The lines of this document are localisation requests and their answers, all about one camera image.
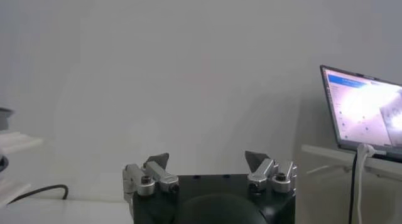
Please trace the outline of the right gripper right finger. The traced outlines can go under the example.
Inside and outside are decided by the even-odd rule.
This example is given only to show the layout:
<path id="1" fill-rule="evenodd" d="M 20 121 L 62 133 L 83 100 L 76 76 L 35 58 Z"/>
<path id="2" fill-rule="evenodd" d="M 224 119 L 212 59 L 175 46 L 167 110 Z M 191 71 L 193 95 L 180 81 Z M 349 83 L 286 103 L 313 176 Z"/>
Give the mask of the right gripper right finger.
<path id="1" fill-rule="evenodd" d="M 293 161 L 278 162 L 265 153 L 245 151 L 251 170 L 247 175 L 247 187 L 252 193 L 262 193 L 270 187 L 276 193 L 296 191 L 297 166 Z"/>

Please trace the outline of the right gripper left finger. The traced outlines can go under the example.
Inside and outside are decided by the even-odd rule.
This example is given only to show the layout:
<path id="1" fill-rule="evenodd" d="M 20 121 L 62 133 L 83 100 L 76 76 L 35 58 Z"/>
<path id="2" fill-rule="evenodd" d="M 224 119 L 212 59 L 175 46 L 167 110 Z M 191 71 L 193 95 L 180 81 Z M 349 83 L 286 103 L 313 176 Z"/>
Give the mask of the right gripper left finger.
<path id="1" fill-rule="evenodd" d="M 165 152 L 150 156 L 142 166 L 128 164 L 122 170 L 123 198 L 130 202 L 135 193 L 139 196 L 151 196 L 156 187 L 165 193 L 176 193 L 179 189 L 177 175 L 166 171 L 170 155 Z"/>

